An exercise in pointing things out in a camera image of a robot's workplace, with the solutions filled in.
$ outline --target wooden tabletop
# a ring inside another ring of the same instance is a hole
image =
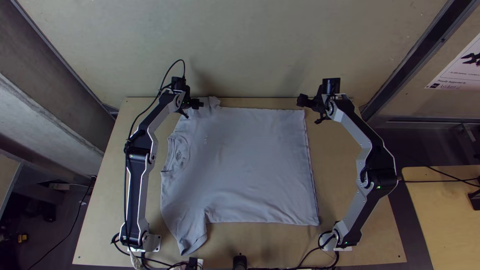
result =
[[[476,178],[479,165],[441,166],[435,169],[460,179]],[[452,180],[426,167],[406,167],[405,181]],[[461,182],[406,183],[436,270],[478,269],[480,211],[468,193],[479,189]]]
[[[221,98],[220,106],[263,109],[301,109],[295,98]],[[123,148],[135,116],[152,98],[127,98],[123,101],[105,151],[98,178],[73,259],[74,264],[131,266],[130,259],[119,253],[110,240],[123,223]],[[301,258],[317,246],[319,233],[332,229],[344,217],[356,192],[355,159],[360,147],[350,134],[333,121],[314,124],[319,115],[306,112],[318,211],[321,225],[298,226],[279,223],[207,224],[207,241],[190,256],[204,259],[204,268],[231,268],[238,253],[247,256],[248,266],[256,268],[295,267]],[[180,256],[177,241],[167,229],[160,212],[160,170],[167,157],[167,137],[174,130],[179,114],[170,114],[155,132],[158,139],[157,161],[150,173],[146,218],[150,232],[162,235],[159,252],[148,258],[173,264],[188,260]],[[353,251],[340,253],[339,266],[405,262],[402,241],[388,198],[382,198],[363,227],[363,238]],[[304,265],[326,266],[334,254],[315,251]]]
[[[20,162],[0,153],[0,218],[12,192],[12,182],[19,169]]]

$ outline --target electrical cord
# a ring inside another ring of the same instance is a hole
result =
[[[413,157],[411,157],[411,156],[409,156],[409,155],[407,155],[407,154],[405,154],[405,153],[402,153],[402,152],[400,152],[400,151],[398,151],[397,153],[399,153],[400,155],[402,155],[402,156],[410,159],[411,161],[414,161],[414,162],[418,163],[419,165],[422,165],[423,167],[426,167],[426,168],[428,168],[428,169],[430,169],[430,170],[432,170],[432,171],[434,171],[434,172],[437,172],[437,173],[439,173],[439,174],[441,174],[441,175],[444,175],[444,176],[450,177],[450,178],[452,178],[452,179],[455,179],[455,180],[432,180],[432,181],[405,181],[405,180],[403,180],[402,182],[405,182],[405,183],[462,182],[462,183],[465,183],[465,184],[467,184],[467,185],[480,188],[480,185],[478,185],[478,184],[473,184],[473,183],[467,182],[467,181],[476,180],[476,179],[478,179],[478,177],[469,178],[469,179],[460,179],[460,178],[455,177],[455,176],[453,176],[453,175],[450,175],[450,174],[448,174],[448,173],[446,173],[446,172],[443,172],[443,171],[441,171],[441,170],[437,170],[437,169],[435,169],[435,168],[433,168],[433,167],[431,167],[431,166],[429,166],[429,165],[426,165],[425,163],[423,163],[423,162],[419,161],[418,159],[413,158]]]
[[[334,270],[335,269],[335,266],[337,265],[337,263],[339,262],[339,259],[340,259],[340,253],[338,251],[335,251],[335,261],[329,265],[329,266],[322,266],[322,267],[315,267],[315,266],[302,266],[302,264],[304,263],[305,259],[314,251],[316,250],[322,250],[332,239],[335,238],[335,235],[332,235],[330,236],[326,241],[325,243],[323,243],[323,245],[320,245],[320,238],[322,238],[322,236],[324,234],[329,234],[331,233],[332,231],[325,231],[323,233],[321,233],[319,236],[318,236],[318,247],[315,247],[313,249],[311,249],[305,256],[303,256],[303,258],[301,259],[300,263],[298,264],[297,267],[294,267],[294,268],[287,268],[285,270],[299,270],[299,269],[313,269],[313,270],[326,270],[326,269],[332,269]]]
[[[30,270],[32,269],[34,266],[36,266],[41,260],[43,260],[50,252],[52,252],[56,247],[58,247],[61,243],[63,243],[63,241],[65,241],[65,239],[67,239],[71,234],[72,234],[72,231],[74,230],[74,227],[75,227],[75,224],[77,223],[77,220],[79,219],[79,215],[80,215],[80,210],[82,209],[82,203],[84,202],[85,200],[85,197],[87,197],[87,194],[89,193],[90,191],[90,188],[92,187],[92,184],[94,183],[94,180],[97,179],[96,177],[91,177],[90,178],[90,184],[88,185],[88,188],[86,189],[86,192],[85,194],[83,195],[83,198],[81,199],[80,201],[80,205],[78,206],[78,211],[76,213],[76,217],[75,217],[75,220],[73,221],[73,224],[71,226],[71,229],[70,231],[68,232],[68,234],[60,241],[58,242],[55,246],[53,246],[52,248],[50,248],[49,251],[47,251],[40,259],[38,259],[34,264],[32,264],[29,268],[27,268],[27,270]]]

